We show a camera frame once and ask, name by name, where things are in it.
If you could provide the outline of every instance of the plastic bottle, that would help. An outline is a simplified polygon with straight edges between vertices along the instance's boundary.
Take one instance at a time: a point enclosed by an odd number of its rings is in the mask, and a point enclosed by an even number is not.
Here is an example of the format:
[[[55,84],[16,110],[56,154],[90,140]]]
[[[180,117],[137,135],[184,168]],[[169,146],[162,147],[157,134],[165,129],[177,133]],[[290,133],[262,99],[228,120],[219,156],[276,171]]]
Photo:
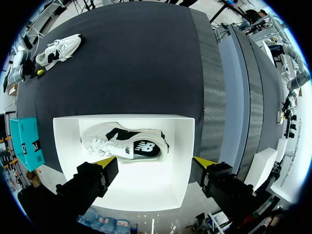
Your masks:
[[[79,215],[78,218],[77,218],[77,222],[89,227],[91,222],[89,220],[87,220],[85,217]]]
[[[91,223],[94,222],[95,220],[98,220],[97,219],[97,211],[95,208],[93,207],[90,207],[87,212],[83,215],[83,217],[87,220],[89,220]]]
[[[116,227],[116,220],[114,218],[102,218],[99,219],[101,223],[103,223],[103,226],[101,227],[101,232],[104,232],[106,234],[113,234]]]
[[[115,227],[116,234],[130,234],[130,222],[126,219],[118,219]]]

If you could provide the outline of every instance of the floor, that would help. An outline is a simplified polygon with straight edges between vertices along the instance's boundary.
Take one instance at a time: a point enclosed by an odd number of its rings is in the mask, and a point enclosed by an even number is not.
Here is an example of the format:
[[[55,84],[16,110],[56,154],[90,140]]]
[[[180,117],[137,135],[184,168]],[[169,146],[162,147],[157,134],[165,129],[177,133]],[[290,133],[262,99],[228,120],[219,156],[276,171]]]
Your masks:
[[[78,3],[82,7],[84,5],[83,0],[78,0]],[[103,7],[102,1],[94,1],[96,7]],[[222,7],[222,4],[217,0],[198,0],[190,8],[202,11],[207,14],[208,18],[212,18],[213,15]],[[67,20],[78,15],[77,9],[74,3],[67,5],[67,10],[65,10],[60,16],[54,17],[43,31],[44,34],[52,31],[54,28],[58,27]],[[213,25],[218,25],[220,23],[239,23],[241,22],[241,16],[237,15],[229,9],[225,9],[213,22]],[[10,105],[10,110],[14,110],[14,98],[6,101],[6,104]],[[64,175],[50,167],[45,165],[40,166],[37,169],[37,173],[41,182],[49,190],[56,193],[56,185],[64,184],[66,179]],[[188,185],[184,201],[181,208],[174,210],[167,210],[161,212],[125,212],[110,210],[101,207],[94,207],[99,215],[114,218],[125,218],[131,222],[131,226],[138,225],[139,233],[191,233],[192,231],[187,226],[192,225],[196,221],[196,216],[202,212],[206,214],[208,212],[214,213],[219,211],[218,205],[212,198],[206,198],[201,188],[197,183],[191,183]]]

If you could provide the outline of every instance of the shoe sole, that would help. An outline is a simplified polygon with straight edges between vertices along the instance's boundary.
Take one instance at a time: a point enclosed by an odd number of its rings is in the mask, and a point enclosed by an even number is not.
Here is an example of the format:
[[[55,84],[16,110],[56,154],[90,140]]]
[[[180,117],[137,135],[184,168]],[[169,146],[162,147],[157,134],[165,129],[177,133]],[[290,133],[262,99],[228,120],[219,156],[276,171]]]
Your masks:
[[[81,39],[81,40],[80,40],[79,44],[67,55],[68,57],[71,56],[71,55],[79,48],[79,46],[80,46],[80,44],[81,44],[81,41],[82,41],[82,38],[80,38],[80,39]],[[54,65],[57,64],[57,62],[59,62],[59,61],[65,62],[67,59],[69,59],[69,58],[60,58],[60,59],[58,59],[58,60],[55,60],[55,61],[51,62],[49,65],[46,65],[46,66],[45,66],[45,69],[48,71],[48,70],[50,70],[52,67],[54,67]]]

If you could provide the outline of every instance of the new balance logo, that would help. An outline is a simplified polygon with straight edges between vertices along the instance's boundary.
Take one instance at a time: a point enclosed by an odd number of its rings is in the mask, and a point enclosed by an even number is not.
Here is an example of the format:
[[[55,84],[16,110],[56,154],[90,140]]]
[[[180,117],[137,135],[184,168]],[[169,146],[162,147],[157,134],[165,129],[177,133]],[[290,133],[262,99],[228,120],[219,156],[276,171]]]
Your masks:
[[[154,143],[145,143],[144,141],[141,141],[140,144],[136,147],[136,150],[150,152],[153,150],[154,146],[155,146]]]

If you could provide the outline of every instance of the new balance sneaker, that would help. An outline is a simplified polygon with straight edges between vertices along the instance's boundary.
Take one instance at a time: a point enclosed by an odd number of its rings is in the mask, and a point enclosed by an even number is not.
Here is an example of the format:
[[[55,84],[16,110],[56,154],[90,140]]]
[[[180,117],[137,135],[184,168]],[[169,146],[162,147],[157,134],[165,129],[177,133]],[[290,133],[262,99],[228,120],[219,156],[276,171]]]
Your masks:
[[[161,130],[128,130],[116,122],[87,129],[81,143],[90,153],[117,156],[121,162],[164,161],[169,145]]]
[[[46,70],[51,69],[57,62],[64,62],[69,59],[78,49],[81,39],[81,34],[75,34],[61,40],[55,40],[48,44],[48,48],[44,52],[36,56],[36,62],[45,67]]]

